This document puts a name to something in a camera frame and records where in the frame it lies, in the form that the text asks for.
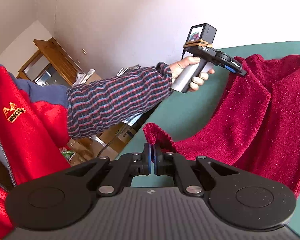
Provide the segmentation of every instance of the wooden cabinet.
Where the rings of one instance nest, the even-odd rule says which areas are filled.
[[[38,51],[20,68],[17,78],[31,80],[38,85],[65,85],[75,82],[78,68],[54,38],[34,40]]]

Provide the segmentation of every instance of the hand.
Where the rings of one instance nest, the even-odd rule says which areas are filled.
[[[185,57],[180,61],[177,61],[175,63],[172,63],[169,65],[169,68],[171,69],[172,74],[172,83],[176,80],[176,78],[181,74],[183,69],[189,65],[194,65],[200,62],[200,58],[198,57]],[[209,74],[213,74],[214,70],[211,69],[208,71]],[[199,86],[202,86],[204,83],[204,80],[208,80],[209,75],[206,72],[201,72],[199,74],[199,77],[193,77],[192,82],[190,83],[190,89],[189,91],[197,91],[199,89]]]

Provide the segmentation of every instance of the green table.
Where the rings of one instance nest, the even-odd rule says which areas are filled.
[[[291,54],[300,55],[300,41],[254,44],[221,50],[231,56],[244,58],[252,54],[261,54],[265,59],[282,58]],[[216,73],[210,75],[209,80],[198,92],[187,94],[174,92],[157,107],[147,122],[159,125],[175,141],[194,135],[208,123],[226,85],[229,72],[221,67],[215,67],[215,71]],[[142,152],[145,142],[143,131],[139,130],[121,154]],[[134,187],[168,187],[172,185],[170,177],[155,175],[138,176],[132,182]],[[300,234],[300,196],[289,225]]]

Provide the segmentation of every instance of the handheld device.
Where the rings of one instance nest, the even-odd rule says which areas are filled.
[[[152,161],[174,187],[130,187]],[[6,211],[16,228],[5,240],[297,240],[287,226],[295,206],[279,182],[146,143],[142,153],[99,157],[14,188]]]
[[[198,76],[201,71],[207,72],[214,65],[226,68],[231,73],[239,74],[241,76],[244,76],[247,73],[242,68],[240,62],[236,61],[226,53],[215,50],[212,47],[216,32],[217,29],[207,23],[191,27],[186,43],[183,46],[184,50],[182,57],[187,51],[193,54],[193,56],[199,57],[201,60],[200,63],[190,65],[181,72],[180,76],[171,86],[173,90],[186,93],[189,90],[192,78]]]

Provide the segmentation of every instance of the plaid sleeve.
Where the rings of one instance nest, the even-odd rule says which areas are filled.
[[[137,113],[144,113],[171,94],[171,70],[160,62],[157,67],[80,84],[69,88],[68,133],[83,138],[100,133]]]

